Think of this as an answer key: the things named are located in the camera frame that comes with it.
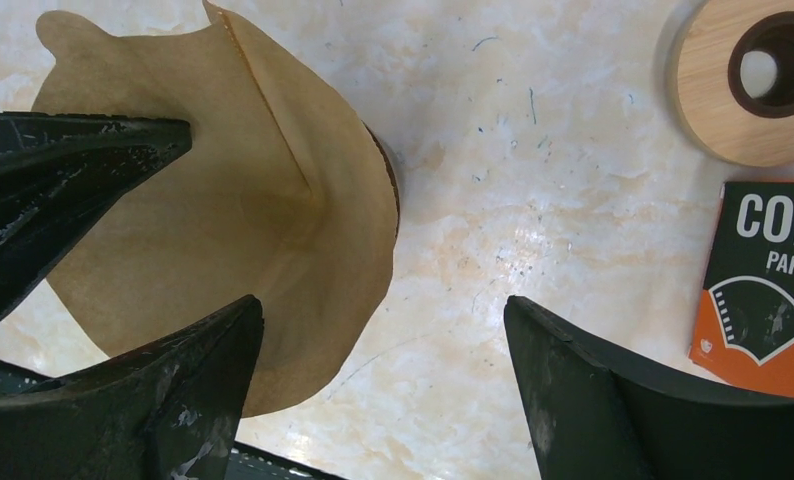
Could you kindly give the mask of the brown paper coffee filter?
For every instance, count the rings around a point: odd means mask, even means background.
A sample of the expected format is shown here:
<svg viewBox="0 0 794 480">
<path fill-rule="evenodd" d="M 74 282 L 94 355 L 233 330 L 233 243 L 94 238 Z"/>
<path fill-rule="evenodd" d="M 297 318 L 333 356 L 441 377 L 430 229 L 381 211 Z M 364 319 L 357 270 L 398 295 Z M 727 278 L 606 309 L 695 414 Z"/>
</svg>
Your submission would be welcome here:
<svg viewBox="0 0 794 480">
<path fill-rule="evenodd" d="M 241 15 L 117 37 L 70 12 L 36 23 L 56 63 L 33 107 L 189 122 L 191 150 L 124 195 L 48 283 L 115 356 L 251 294 L 264 340 L 243 413 L 294 406 L 339 372 L 385 297 L 399 198 L 345 99 Z"/>
</svg>

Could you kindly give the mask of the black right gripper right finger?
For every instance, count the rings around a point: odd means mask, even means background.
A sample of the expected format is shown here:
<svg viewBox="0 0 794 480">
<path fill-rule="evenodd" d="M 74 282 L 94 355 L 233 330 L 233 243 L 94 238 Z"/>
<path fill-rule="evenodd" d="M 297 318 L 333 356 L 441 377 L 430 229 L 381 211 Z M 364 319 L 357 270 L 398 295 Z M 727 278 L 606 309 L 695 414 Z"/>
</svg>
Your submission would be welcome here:
<svg viewBox="0 0 794 480">
<path fill-rule="evenodd" d="M 545 479 L 794 479 L 794 399 L 707 380 L 523 296 L 504 326 Z"/>
</svg>

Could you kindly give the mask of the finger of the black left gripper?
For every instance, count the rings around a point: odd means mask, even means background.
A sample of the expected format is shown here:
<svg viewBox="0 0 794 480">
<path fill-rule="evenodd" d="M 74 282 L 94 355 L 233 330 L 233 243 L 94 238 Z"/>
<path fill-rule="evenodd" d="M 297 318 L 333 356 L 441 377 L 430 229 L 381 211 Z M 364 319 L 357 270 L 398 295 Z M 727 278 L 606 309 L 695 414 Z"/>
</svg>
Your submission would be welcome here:
<svg viewBox="0 0 794 480">
<path fill-rule="evenodd" d="M 0 112 L 0 321 L 123 195 L 191 147 L 184 120 Z"/>
</svg>

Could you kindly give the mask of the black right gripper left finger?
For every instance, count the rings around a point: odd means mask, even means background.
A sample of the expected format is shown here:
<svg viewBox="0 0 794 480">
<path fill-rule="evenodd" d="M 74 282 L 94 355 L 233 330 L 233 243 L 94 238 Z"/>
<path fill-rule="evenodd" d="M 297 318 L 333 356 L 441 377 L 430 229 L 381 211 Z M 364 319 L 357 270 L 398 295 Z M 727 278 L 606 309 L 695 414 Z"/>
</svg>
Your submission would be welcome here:
<svg viewBox="0 0 794 480">
<path fill-rule="evenodd" d="M 105 362 L 0 393 L 0 479 L 221 479 L 259 356 L 244 296 Z"/>
</svg>

